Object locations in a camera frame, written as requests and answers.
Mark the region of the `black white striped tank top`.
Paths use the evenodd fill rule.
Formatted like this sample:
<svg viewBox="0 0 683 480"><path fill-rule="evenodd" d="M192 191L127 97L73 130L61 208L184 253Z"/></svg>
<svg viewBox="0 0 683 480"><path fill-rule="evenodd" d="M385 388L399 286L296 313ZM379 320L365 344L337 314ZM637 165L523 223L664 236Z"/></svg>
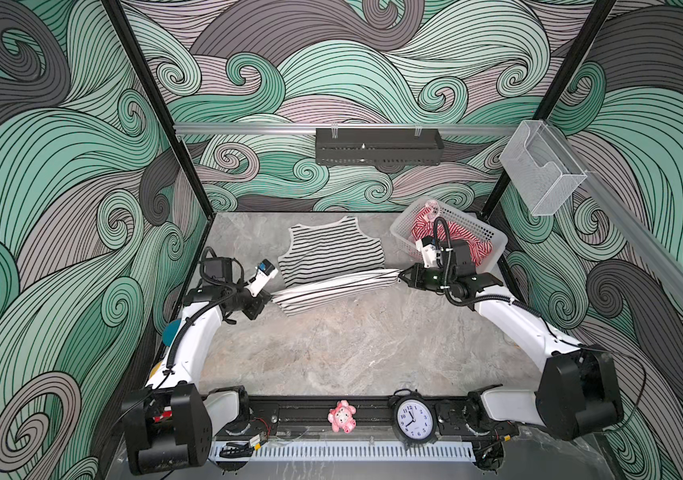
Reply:
<svg viewBox="0 0 683 480"><path fill-rule="evenodd" d="M272 302L288 316L399 281L401 272L385 266L381 240L363 233L355 217L296 224L289 234L291 244L278 258L284 288L272 294Z"/></svg>

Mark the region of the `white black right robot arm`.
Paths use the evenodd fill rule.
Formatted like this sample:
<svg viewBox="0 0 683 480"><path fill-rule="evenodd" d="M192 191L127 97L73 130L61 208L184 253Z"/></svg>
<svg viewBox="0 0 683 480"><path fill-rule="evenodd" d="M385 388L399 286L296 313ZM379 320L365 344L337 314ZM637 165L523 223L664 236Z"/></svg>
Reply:
<svg viewBox="0 0 683 480"><path fill-rule="evenodd" d="M613 354L549 325L515 298L499 278L477 271L479 242L441 216L417 224L421 262L401 271L410 288L443 296L449 304L481 314L519 346L541 372L533 390L503 386L471 393L481 423L540 427L559 440L619 426L625 408Z"/></svg>

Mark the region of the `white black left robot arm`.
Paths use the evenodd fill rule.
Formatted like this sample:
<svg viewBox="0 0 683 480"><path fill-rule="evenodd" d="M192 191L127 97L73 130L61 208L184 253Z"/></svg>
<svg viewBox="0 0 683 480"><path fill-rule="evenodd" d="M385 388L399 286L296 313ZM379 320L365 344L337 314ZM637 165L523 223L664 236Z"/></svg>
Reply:
<svg viewBox="0 0 683 480"><path fill-rule="evenodd" d="M238 264L210 247L203 249L200 282L183 296L177 324L167 327L159 364L145 386L122 402L116 424L123 432L128 468L136 476L203 466L219 431L250 420L243 387L209 393L197 387L217 330L233 324L235 313L255 320L271 300L265 288L277 268L262 260L247 278L233 273Z"/></svg>

